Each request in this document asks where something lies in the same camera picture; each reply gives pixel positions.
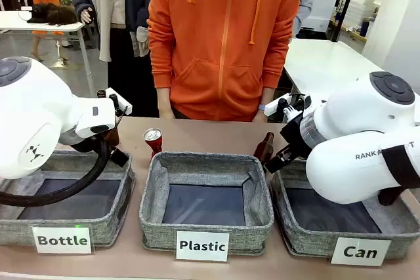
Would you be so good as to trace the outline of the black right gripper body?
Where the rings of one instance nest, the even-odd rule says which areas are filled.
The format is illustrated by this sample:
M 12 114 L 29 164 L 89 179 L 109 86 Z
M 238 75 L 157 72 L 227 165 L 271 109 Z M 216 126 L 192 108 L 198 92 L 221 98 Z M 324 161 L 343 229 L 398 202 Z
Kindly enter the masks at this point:
M 293 155 L 308 155 L 311 152 L 311 148 L 301 136 L 300 124 L 302 119 L 303 115 L 300 113 L 281 129 L 280 134 L 287 142 L 287 146 L 282 151 Z

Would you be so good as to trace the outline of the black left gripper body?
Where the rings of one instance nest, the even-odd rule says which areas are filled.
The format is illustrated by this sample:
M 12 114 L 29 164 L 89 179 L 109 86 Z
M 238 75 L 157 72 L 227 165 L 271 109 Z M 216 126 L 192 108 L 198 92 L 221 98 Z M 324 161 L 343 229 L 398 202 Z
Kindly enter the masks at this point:
M 95 136 L 81 138 L 76 134 L 61 134 L 58 143 L 70 146 L 78 152 L 98 151 L 98 142 Z

